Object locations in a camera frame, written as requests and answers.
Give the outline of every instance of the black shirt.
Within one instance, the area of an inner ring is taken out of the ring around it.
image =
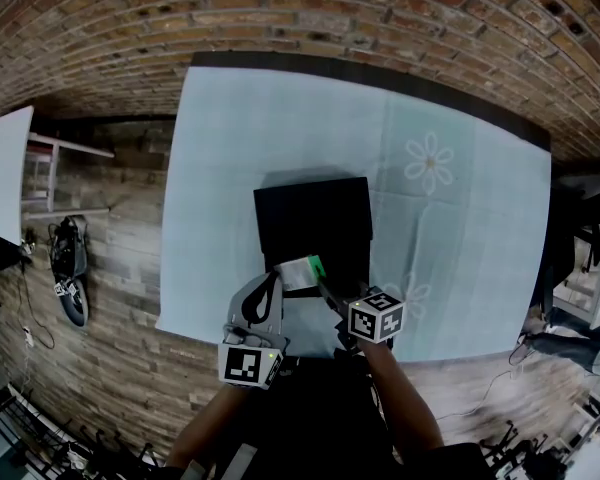
[[[288,365],[286,360],[269,391],[254,393],[242,417],[225,432],[216,478],[242,443],[258,450],[244,480],[493,478],[475,444],[414,454],[400,465],[363,358],[302,360],[293,370]],[[164,468],[157,478],[182,473]]]

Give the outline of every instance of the white table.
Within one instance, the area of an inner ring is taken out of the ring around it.
[[[56,182],[59,149],[64,147],[85,153],[113,158],[113,153],[88,146],[73,144],[52,137],[31,133],[33,107],[22,108],[0,117],[0,237],[20,245],[21,220],[35,218],[64,217],[76,214],[107,213],[108,208],[71,208],[57,210],[53,196]],[[34,141],[50,146],[48,154],[35,153],[49,164],[47,187],[40,197],[22,197],[23,166],[27,154],[27,143]],[[45,211],[22,211],[22,205],[42,203]]]
[[[588,247],[576,248],[576,268],[567,278],[566,286],[561,284],[554,289],[553,303],[595,329],[600,326],[600,263],[592,267],[588,274],[581,273],[579,260],[582,258],[577,254],[579,249],[588,252]]]
[[[540,264],[550,162],[501,128],[384,89],[190,68],[168,171],[157,327],[221,341],[231,296],[264,269],[254,189],[365,176],[371,282],[407,299],[396,357],[511,350]],[[286,299],[288,353],[332,351],[336,321],[321,299]]]

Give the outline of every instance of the green object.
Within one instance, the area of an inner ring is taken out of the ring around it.
[[[327,277],[327,274],[324,273],[324,267],[320,261],[320,256],[309,256],[309,266],[311,267],[313,275],[316,276],[316,279]]]

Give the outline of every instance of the brick wall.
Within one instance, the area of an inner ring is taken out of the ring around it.
[[[548,129],[558,164],[600,159],[591,0],[0,0],[0,114],[175,113],[191,54],[227,49],[432,79]]]

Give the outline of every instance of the person's left arm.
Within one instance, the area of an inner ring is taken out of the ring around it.
[[[165,466],[186,469],[194,460],[209,471],[223,431],[240,412],[250,393],[249,388],[223,386],[180,432]]]

